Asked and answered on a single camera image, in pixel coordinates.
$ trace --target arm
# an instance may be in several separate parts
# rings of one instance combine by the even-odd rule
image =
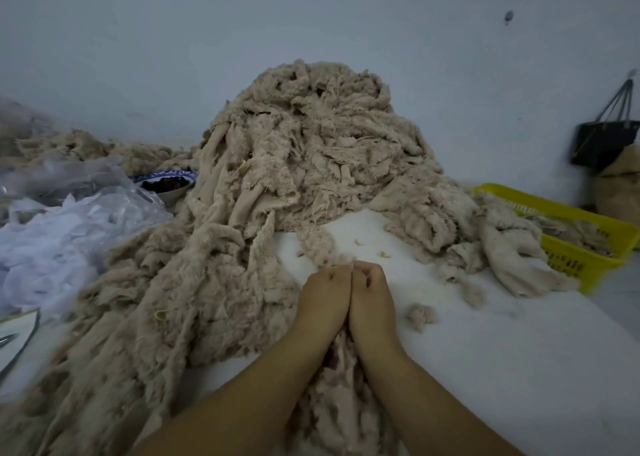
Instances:
[[[317,272],[289,331],[211,396],[144,440],[135,456],[269,454],[349,310],[351,268]]]
[[[521,455],[404,352],[382,268],[356,262],[349,329],[371,388],[412,455]]]

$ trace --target brown paper bag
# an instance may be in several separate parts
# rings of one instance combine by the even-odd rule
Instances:
[[[593,190],[599,214],[640,227],[640,145],[622,150],[595,178]]]

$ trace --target white wall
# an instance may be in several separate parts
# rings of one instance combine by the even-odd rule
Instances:
[[[640,4],[0,0],[0,95],[102,137],[193,144],[226,99],[299,57],[379,73],[450,176],[574,203],[573,128],[640,68]]]

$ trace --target black handbag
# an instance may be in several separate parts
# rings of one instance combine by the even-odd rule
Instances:
[[[632,79],[625,80],[625,83],[622,84],[622,87],[619,88],[595,121],[578,126],[571,156],[572,164],[588,166],[599,172],[615,161],[625,146],[633,144],[640,127],[640,121],[629,119],[633,90],[634,81]],[[609,116],[618,105],[620,105],[618,119],[610,121]],[[611,110],[602,121],[604,113],[609,108]],[[627,114],[623,120],[622,116],[625,110]]]

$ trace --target plastic bag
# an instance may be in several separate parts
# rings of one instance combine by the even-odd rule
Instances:
[[[172,220],[155,194],[104,160],[49,162],[0,175],[5,194],[21,196],[0,228],[0,318],[36,307],[43,320],[65,315],[77,292],[104,270],[108,249]]]

